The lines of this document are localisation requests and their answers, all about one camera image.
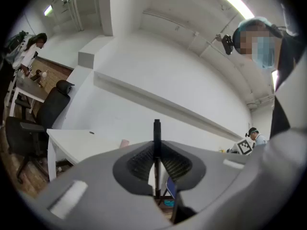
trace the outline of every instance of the white desk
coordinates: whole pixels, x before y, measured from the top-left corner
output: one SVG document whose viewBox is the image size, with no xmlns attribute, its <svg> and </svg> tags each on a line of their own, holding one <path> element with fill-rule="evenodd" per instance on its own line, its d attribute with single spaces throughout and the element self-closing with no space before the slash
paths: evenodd
<svg viewBox="0 0 307 230">
<path fill-rule="evenodd" d="M 66 159 L 75 165 L 86 158 L 119 148 L 120 142 L 112 142 L 90 132 L 90 130 L 47 130 L 49 135 L 48 172 L 50 181 L 57 177 L 57 149 L 62 150 Z"/>
<path fill-rule="evenodd" d="M 43 103 L 48 96 L 47 92 L 39 87 L 37 83 L 27 77 L 23 79 L 22 75 L 21 72 L 17 72 L 16 89 L 11 104 L 10 116 L 14 116 L 15 100 L 17 99 L 18 93 L 32 98 L 30 113 L 32 112 L 35 100 Z"/>
</svg>

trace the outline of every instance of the floor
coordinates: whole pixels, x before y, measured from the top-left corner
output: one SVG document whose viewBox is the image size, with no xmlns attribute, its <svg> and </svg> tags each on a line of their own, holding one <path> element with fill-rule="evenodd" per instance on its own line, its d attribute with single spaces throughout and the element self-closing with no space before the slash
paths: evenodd
<svg viewBox="0 0 307 230">
<path fill-rule="evenodd" d="M 10 106 L 5 108 L 4 117 L 6 118 L 9 114 Z M 32 116 L 27 112 L 26 118 L 28 120 L 32 120 Z M 21 117 L 21 108 L 19 106 L 15 106 L 15 116 Z M 24 172 L 21 174 L 21 178 L 23 180 L 23 184 L 17 182 L 16 172 L 23 160 L 23 157 L 18 156 L 16 154 L 8 154 L 8 143 L 5 135 L 5 127 L 0 129 L 0 156 L 4 167 L 9 174 L 9 177 L 12 180 L 13 185 L 17 190 L 21 190 L 26 194 L 36 197 L 38 193 L 43 190 L 48 184 L 47 179 L 39 172 L 39 170 L 29 162 Z M 47 171 L 47 160 L 43 161 L 44 168 Z M 160 209 L 163 211 L 166 218 L 170 219 L 172 217 L 173 208 L 168 207 L 161 203 Z"/>
</svg>

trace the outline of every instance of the desk leg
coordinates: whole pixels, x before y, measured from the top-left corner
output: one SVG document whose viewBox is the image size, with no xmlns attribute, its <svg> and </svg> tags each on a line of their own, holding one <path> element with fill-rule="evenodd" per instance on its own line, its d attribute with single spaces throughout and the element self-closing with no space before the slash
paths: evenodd
<svg viewBox="0 0 307 230">
<path fill-rule="evenodd" d="M 7 98 L 6 103 L 5 103 L 6 106 L 9 106 L 9 104 L 10 104 L 10 98 L 11 98 L 11 94 L 12 94 L 14 85 L 16 83 L 16 79 L 17 79 L 17 75 L 15 76 L 13 82 L 10 83 L 10 86 L 9 86 L 10 92 L 9 92 L 9 97 Z"/>
<path fill-rule="evenodd" d="M 52 144 L 51 138 L 48 142 L 48 173 L 49 180 L 52 181 L 57 177 L 57 168 L 56 168 L 56 149 Z"/>
<path fill-rule="evenodd" d="M 12 99 L 12 104 L 11 104 L 11 109 L 10 109 L 10 117 L 14 116 L 15 101 L 17 99 L 18 93 L 19 93 L 19 88 L 16 87 L 15 93 L 14 93 L 14 96 L 13 96 L 13 99 Z"/>
<path fill-rule="evenodd" d="M 34 99 L 32 99 L 32 102 L 31 102 L 31 109 L 30 109 L 30 111 L 29 111 L 29 114 L 31 114 L 31 113 L 32 113 L 32 111 L 33 111 L 33 107 L 34 107 L 34 104 L 35 104 L 35 100 L 34 100 Z"/>
</svg>

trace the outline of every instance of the fluorescent light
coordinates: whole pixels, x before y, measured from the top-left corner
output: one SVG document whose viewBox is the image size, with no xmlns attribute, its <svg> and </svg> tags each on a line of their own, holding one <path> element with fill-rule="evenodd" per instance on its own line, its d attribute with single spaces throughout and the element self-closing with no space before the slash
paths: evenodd
<svg viewBox="0 0 307 230">
<path fill-rule="evenodd" d="M 278 79 L 278 71 L 273 71 L 272 72 L 272 78 L 273 78 L 273 84 L 274 84 L 274 90 L 276 90 L 276 82 L 277 82 L 277 79 Z"/>
<path fill-rule="evenodd" d="M 47 16 L 47 14 L 49 14 L 52 10 L 51 5 L 49 5 L 49 7 L 45 10 L 44 15 Z"/>
<path fill-rule="evenodd" d="M 245 5 L 242 0 L 227 0 L 230 2 L 242 15 L 245 19 L 254 18 L 253 13 L 249 10 L 249 8 Z"/>
</svg>

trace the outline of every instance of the blue face mask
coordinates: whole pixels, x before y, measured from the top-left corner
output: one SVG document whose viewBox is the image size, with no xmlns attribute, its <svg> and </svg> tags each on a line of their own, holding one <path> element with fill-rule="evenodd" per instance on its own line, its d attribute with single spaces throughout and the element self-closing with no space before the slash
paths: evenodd
<svg viewBox="0 0 307 230">
<path fill-rule="evenodd" d="M 275 44 L 273 37 L 256 37 L 252 43 L 252 60 L 262 69 L 274 67 Z"/>
</svg>

